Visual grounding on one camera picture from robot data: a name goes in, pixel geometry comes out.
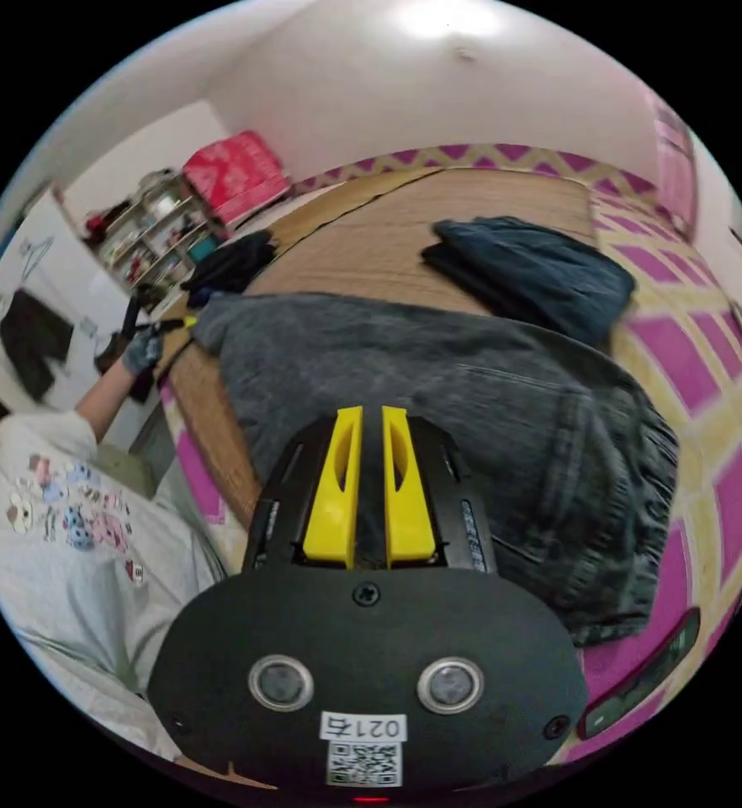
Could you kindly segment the person's left hand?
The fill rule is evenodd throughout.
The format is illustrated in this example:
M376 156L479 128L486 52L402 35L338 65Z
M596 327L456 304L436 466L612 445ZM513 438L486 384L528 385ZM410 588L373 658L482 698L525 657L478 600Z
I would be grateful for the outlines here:
M138 330L124 350L121 362L135 378L151 372L163 352L163 336L159 325Z

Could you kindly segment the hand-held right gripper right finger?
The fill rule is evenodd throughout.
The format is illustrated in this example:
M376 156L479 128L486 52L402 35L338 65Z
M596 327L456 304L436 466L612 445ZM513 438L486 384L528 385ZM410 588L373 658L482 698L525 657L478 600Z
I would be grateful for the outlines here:
M407 412L389 406L381 412L387 564L425 565L437 544Z

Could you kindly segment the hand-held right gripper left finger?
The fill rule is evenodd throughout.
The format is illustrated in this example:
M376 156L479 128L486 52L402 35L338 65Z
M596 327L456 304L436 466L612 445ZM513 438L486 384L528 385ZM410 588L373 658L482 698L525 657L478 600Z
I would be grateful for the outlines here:
M302 544L312 564L354 563L362 443L363 409L338 410Z

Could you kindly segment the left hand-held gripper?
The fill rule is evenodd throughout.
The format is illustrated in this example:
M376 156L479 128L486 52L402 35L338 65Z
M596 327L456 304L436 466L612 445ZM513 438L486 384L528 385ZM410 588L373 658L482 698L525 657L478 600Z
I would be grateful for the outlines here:
M184 318L170 318L150 324L137 324L135 321L130 324L125 323L120 331L114 332L109 339L108 345L94 358L94 365L97 371L103 375L114 365L116 360L125 354L126 349L132 344L136 335L154 329L156 334L163 336L177 330L189 329L196 322L196 317L185 316ZM135 383L130 390L130 399L137 404L146 404L151 395L154 386L152 373L153 371L147 368L136 376Z

